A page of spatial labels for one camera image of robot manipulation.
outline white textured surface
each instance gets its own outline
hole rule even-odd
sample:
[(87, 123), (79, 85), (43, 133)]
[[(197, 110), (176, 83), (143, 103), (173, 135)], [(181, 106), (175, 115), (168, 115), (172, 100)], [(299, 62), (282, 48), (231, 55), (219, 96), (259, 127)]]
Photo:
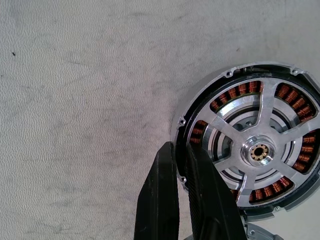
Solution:
[[(0, 239), (132, 239), (179, 99), (258, 60), (320, 79), (319, 12), (319, 0), (0, 0)], [(317, 239), (319, 199), (264, 226)], [(186, 237), (183, 192), (180, 204)]]

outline metal housing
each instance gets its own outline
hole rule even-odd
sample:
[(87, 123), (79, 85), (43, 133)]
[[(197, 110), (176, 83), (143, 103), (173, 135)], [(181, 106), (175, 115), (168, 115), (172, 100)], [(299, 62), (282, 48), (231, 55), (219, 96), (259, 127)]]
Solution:
[[(210, 110), (203, 110), (205, 108), (209, 109), (210, 104), (213, 103), (212, 101), (214, 99), (217, 99), (218, 96), (222, 93), (226, 93), (228, 90), (235, 88), (235, 86), (237, 86), (238, 89), (238, 86), (240, 84), (248, 85), (253, 81), (257, 83), (260, 82), (261, 85), (267, 86), (268, 88), (260, 90), (260, 93), (257, 90), (256, 92), (254, 92), (254, 94), (251, 95), (244, 94), (237, 96), (233, 100), (232, 97), (231, 99), (229, 97), (228, 101), (226, 101), (226, 103), (221, 106), (219, 108), (219, 111), (216, 111), (216, 113), (211, 112)], [(279, 91), (279, 86), (283, 84), (290, 85), (290, 87), (294, 89), (297, 88), (304, 97), (308, 98), (308, 100), (312, 102), (312, 105), (314, 107), (314, 109), (312, 108), (314, 112), (314, 114), (312, 115), (312, 119), (302, 120), (302, 118), (300, 118), (299, 120), (298, 116), (296, 116), (296, 113), (292, 110), (292, 107), (285, 104), (287, 103), (286, 101), (283, 101), (283, 99), (280, 99), (279, 97), (275, 97), (274, 94)], [(271, 98), (267, 98), (267, 94), (273, 94), (272, 97), (274, 98), (274, 100), (272, 100), (272, 105), (270, 105), (271, 107), (268, 106), (268, 99)], [(250, 112), (245, 113), (237, 112), (237, 107), (239, 107), (239, 109), (247, 109), (250, 107), (250, 104), (252, 104), (253, 107), (255, 106), (257, 108), (257, 101), (259, 102), (259, 100), (260, 109), (251, 109)], [(233, 131), (232, 129), (228, 130), (228, 126), (224, 125), (222, 121), (229, 121), (227, 120), (229, 116), (234, 115), (232, 118), (234, 123), (230, 123), (232, 125), (235, 123), (241, 123), (241, 118), (250, 119), (254, 117), (257, 118), (257, 122), (253, 123), (252, 125), (248, 125), (246, 128), (244, 128), (243, 130), (241, 129), (240, 131), (240, 133), (246, 137), (237, 138), (235, 134), (234, 136), (232, 136), (234, 139), (232, 139), (231, 143), (228, 143), (231, 149), (230, 156), (232, 156), (233, 151), (237, 151), (237, 153), (239, 153), (239, 155), (241, 156), (239, 157), (239, 159), (242, 158), (244, 162), (245, 160), (248, 160), (246, 162), (248, 167), (246, 164), (242, 163), (242, 165), (238, 168), (241, 168), (241, 170), (243, 170), (244, 172), (243, 179), (238, 179), (234, 182), (231, 179), (231, 181), (229, 183), (227, 182), (227, 184), (229, 184), (231, 189), (235, 189), (236, 191), (240, 190), (240, 193), (238, 194), (236, 200), (238, 203), (238, 207), (242, 210), (248, 221), (255, 221), (272, 217), (272, 212), (278, 211), (281, 208), (285, 208), (288, 211), (296, 207), (298, 204), (311, 196), (312, 193), (314, 193), (320, 185), (320, 164), (318, 147), (314, 151), (314, 160), (312, 163), (313, 165), (309, 167), (308, 172), (303, 174), (295, 174), (293, 171), (290, 171), (288, 169), (288, 171), (290, 172), (288, 173), (288, 175), (291, 175), (288, 180), (290, 180), (290, 182), (293, 182), (293, 185), (289, 186), (290, 191), (288, 188), (286, 193), (283, 192), (277, 197), (274, 197), (274, 199), (269, 199), (268, 201), (262, 203), (257, 201), (256, 203), (251, 205), (252, 202), (248, 204), (246, 201), (248, 201), (249, 199), (249, 190), (255, 191), (255, 194), (257, 195), (257, 188), (259, 187), (259, 184), (260, 186), (262, 186), (265, 184), (269, 185), (271, 183), (269, 182), (271, 180), (268, 180), (268, 178), (272, 177), (272, 180), (278, 181), (279, 179), (283, 179), (283, 177), (286, 177), (284, 174), (282, 174), (283, 172), (286, 172), (286, 170), (283, 170), (283, 172), (278, 171), (281, 168), (280, 165), (282, 164), (282, 162), (285, 162), (285, 165), (290, 166), (290, 168), (293, 169), (296, 157), (298, 157), (300, 153), (299, 151), (303, 144), (303, 136), (305, 135), (305, 133), (309, 133), (310, 131), (312, 132), (313, 130), (317, 130), (318, 128), (320, 128), (319, 105), (319, 83), (307, 71), (301, 70), (294, 65), (272, 61), (254, 62), (243, 64), (240, 66), (224, 68), (222, 70), (209, 74), (204, 79), (202, 79), (195, 87), (193, 87), (181, 101), (181, 104), (176, 109), (171, 126), (170, 137), (174, 147), (174, 155), (178, 169), (178, 178), (181, 181), (184, 189), (188, 190), (184, 152), (186, 145), (190, 141), (192, 130), (197, 124), (197, 121), (206, 119), (207, 122), (209, 122), (203, 130), (201, 144), (203, 141), (206, 144), (205, 149), (208, 150), (209, 153), (211, 153), (211, 151), (214, 150), (213, 148), (217, 146), (217, 144), (219, 144), (218, 147), (220, 150), (221, 148), (223, 148), (223, 146), (226, 145), (227, 141), (225, 136), (223, 135), (223, 132), (229, 131), (228, 133), (230, 133), (230, 131)], [(282, 111), (282, 115), (285, 116), (281, 116), (280, 113), (275, 113), (276, 109), (279, 112)], [(268, 126), (264, 126), (261, 123), (264, 119), (263, 114), (269, 116), (269, 121), (272, 120), (275, 122), (275, 126), (272, 126), (274, 127), (274, 129), (269, 128), (269, 121), (267, 122)], [(291, 129), (293, 130), (288, 130), (288, 128), (286, 128), (286, 124), (290, 125)], [(281, 142), (277, 140), (279, 136), (288, 135), (286, 133), (290, 134), (294, 132), (294, 130), (297, 132), (297, 137), (295, 139), (285, 139), (285, 137), (283, 137), (285, 141), (288, 141), (285, 144), (281, 144)], [(261, 155), (262, 157), (256, 156), (254, 154), (256, 148), (260, 147), (264, 150), (264, 152), (262, 153), (263, 155)], [(214, 158), (215, 157), (212, 155), (213, 162), (217, 164), (217, 159)], [(241, 184), (245, 185), (246, 178), (248, 178), (248, 176), (250, 175), (249, 172), (252, 171), (252, 166), (255, 166), (255, 169), (257, 169), (257, 171), (261, 170), (261, 176), (265, 175), (268, 177), (265, 177), (266, 180), (263, 180), (264, 182), (262, 180), (259, 180), (260, 182), (256, 182), (257, 178), (255, 177), (255, 182), (253, 183), (254, 186), (248, 188), (246, 192), (246, 188), (241, 187)], [(278, 170), (272, 172), (273, 167), (277, 168)], [(235, 171), (232, 170), (226, 172), (226, 174), (237, 175)], [(241, 202), (243, 196), (248, 199), (246, 199), (244, 202)]]

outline silver metal part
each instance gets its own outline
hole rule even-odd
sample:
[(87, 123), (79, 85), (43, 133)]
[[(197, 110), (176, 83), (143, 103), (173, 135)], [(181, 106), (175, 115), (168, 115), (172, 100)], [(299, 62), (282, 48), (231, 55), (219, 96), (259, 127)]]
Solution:
[(246, 236), (250, 240), (284, 240), (279, 235), (273, 235), (264, 228), (249, 222), (246, 222), (244, 227), (246, 229)]
[[(263, 84), (261, 94), (245, 94), (229, 101), (216, 112), (212, 111), (211, 103), (223, 92), (234, 89), (240, 83), (228, 84), (223, 91), (211, 95), (210, 99), (201, 106), (201, 109), (193, 115), (192, 121), (186, 118), (187, 112), (200, 95), (216, 81), (223, 78), (233, 78), (240, 71), (268, 66), (269, 69), (286, 71), (288, 75), (300, 76), (308, 81), (313, 89), (319, 93), (319, 83), (306, 71), (293, 65), (278, 62), (255, 62), (237, 67), (226, 68), (220, 74), (212, 73), (205, 77), (189, 94), (182, 100), (173, 119), (171, 127), (171, 141), (176, 147), (179, 130), (189, 126), (193, 129), (197, 121), (208, 123), (202, 136), (202, 147), (207, 150), (216, 169), (228, 187), (237, 190), (237, 205), (248, 209), (262, 207), (271, 203), (279, 202), (304, 186), (309, 178), (318, 171), (319, 153), (316, 160), (306, 173), (300, 173), (292, 168), (295, 164), (303, 144), (303, 136), (320, 128), (320, 106), (315, 98), (304, 87), (278, 77), (244, 78), (241, 84), (260, 82)], [(300, 123), (295, 110), (282, 99), (275, 97), (276, 89), (280, 84), (288, 84), (303, 93), (315, 107), (313, 118)], [(188, 143), (192, 131), (185, 132)], [(293, 182), (290, 190), (283, 194), (268, 199), (267, 201), (251, 203), (250, 194), (253, 190), (265, 188), (286, 177)], [(185, 186), (186, 178), (179, 175), (182, 185)], [(319, 178), (304, 189), (305, 196), (309, 196), (320, 186)], [(300, 196), (284, 208), (291, 209), (303, 202), (304, 196)], [(264, 212), (261, 218), (272, 216), (272, 213)]]

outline copper winding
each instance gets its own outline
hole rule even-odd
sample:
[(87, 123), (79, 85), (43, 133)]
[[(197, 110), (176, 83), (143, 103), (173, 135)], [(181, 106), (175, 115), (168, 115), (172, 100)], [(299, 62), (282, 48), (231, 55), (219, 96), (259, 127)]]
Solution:
[(240, 94), (245, 94), (247, 91), (247, 86), (245, 83), (238, 86), (238, 91)]
[(231, 99), (234, 99), (237, 96), (236, 89), (235, 88), (229, 89), (228, 90), (228, 94), (229, 94)]
[(298, 160), (307, 163), (310, 160), (310, 155), (300, 154)]
[(316, 142), (316, 136), (304, 136), (302, 141), (306, 144), (311, 144)]
[(285, 188), (290, 185), (289, 180), (285, 176), (280, 178), (279, 181), (280, 181), (281, 185), (284, 186)]
[(203, 120), (199, 120), (196, 123), (199, 124), (199, 125), (202, 125), (202, 126), (207, 125), (207, 123), (205, 121), (203, 121)]
[(301, 152), (312, 153), (314, 151), (314, 146), (302, 146)]
[(210, 108), (211, 108), (212, 110), (216, 110), (217, 108), (219, 108), (219, 104), (218, 104), (215, 100), (213, 100), (213, 101), (210, 103)]
[(299, 111), (297, 111), (296, 114), (298, 114), (299, 117), (302, 117), (306, 114), (309, 114), (311, 111), (312, 111), (311, 107), (307, 105), (307, 106), (301, 108)]
[(260, 189), (255, 190), (255, 199), (260, 200), (263, 198), (264, 198), (264, 195), (262, 194), (262, 191)]
[(314, 116), (312, 116), (312, 115), (304, 116), (303, 118), (300, 118), (300, 121), (301, 122), (308, 121), (308, 120), (312, 119), (313, 117)]
[(261, 81), (259, 86), (259, 93), (262, 93), (262, 89), (264, 89), (264, 84)]
[(298, 108), (300, 108), (302, 105), (304, 105), (306, 103), (306, 100), (301, 96), (299, 97), (293, 104), (292, 107), (297, 110)]
[(236, 199), (238, 197), (238, 191), (237, 190), (234, 190), (234, 189), (230, 189), (233, 197)]
[(203, 128), (197, 128), (197, 127), (195, 127), (195, 128), (193, 128), (193, 130), (192, 130), (192, 133), (193, 134), (202, 134), (204, 132), (204, 129)]
[(287, 101), (288, 103), (291, 103), (292, 101), (294, 101), (297, 97), (299, 96), (299, 93), (295, 90), (292, 89), (289, 94), (285, 97), (285, 101)]
[(199, 144), (200, 143), (200, 138), (199, 137), (190, 137), (190, 142)]
[(255, 93), (257, 90), (257, 82), (251, 81), (249, 82), (249, 93)]
[(281, 85), (280, 86), (280, 88), (279, 88), (279, 90), (278, 90), (278, 92), (277, 92), (277, 96), (279, 97), (279, 98), (284, 98), (285, 97), (285, 95), (289, 92), (289, 90), (290, 90), (290, 87), (288, 87), (287, 85)]
[(272, 184), (272, 188), (276, 193), (282, 190), (282, 186), (277, 181)]
[(270, 197), (270, 196), (273, 195), (272, 189), (271, 189), (271, 187), (269, 187), (269, 186), (266, 186), (266, 187), (263, 189), (263, 192), (264, 192), (264, 195), (265, 195), (266, 197)]
[(222, 102), (222, 104), (225, 104), (226, 102), (228, 102), (227, 95), (225, 95), (224, 93), (222, 93), (222, 94), (219, 96), (219, 99), (220, 99), (220, 101)]
[(304, 165), (303, 163), (301, 162), (295, 162), (294, 165), (293, 165), (293, 168), (298, 170), (299, 172), (302, 172), (303, 170), (305, 170), (306, 168), (306, 165)]

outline mounting hole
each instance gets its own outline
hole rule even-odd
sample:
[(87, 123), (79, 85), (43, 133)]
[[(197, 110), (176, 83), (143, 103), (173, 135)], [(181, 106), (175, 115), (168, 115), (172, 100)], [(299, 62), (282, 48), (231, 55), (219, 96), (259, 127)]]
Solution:
[(244, 127), (240, 123), (235, 124), (233, 127), (238, 131), (241, 131), (242, 129), (244, 129)]
[(184, 126), (186, 124), (186, 120), (182, 119), (182, 120), (180, 120), (179, 123), (180, 123), (181, 126)]
[(254, 150), (254, 154), (256, 156), (260, 156), (262, 153), (264, 152), (263, 148), (262, 147), (258, 147)]

